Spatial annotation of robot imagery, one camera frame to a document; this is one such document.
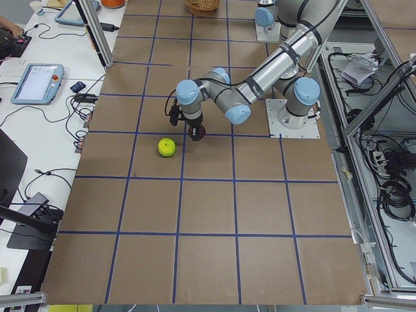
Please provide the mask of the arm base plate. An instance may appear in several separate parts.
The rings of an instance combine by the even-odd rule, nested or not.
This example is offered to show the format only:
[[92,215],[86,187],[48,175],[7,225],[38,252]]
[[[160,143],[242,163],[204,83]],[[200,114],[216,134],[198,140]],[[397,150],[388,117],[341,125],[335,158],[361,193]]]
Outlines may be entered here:
[[278,43],[280,41],[280,23],[274,22],[268,27],[255,25],[257,41],[261,43]]
[[294,116],[286,106],[286,99],[267,99],[266,114],[271,138],[319,139],[317,120],[320,118],[320,102],[317,111],[310,106],[308,115]]

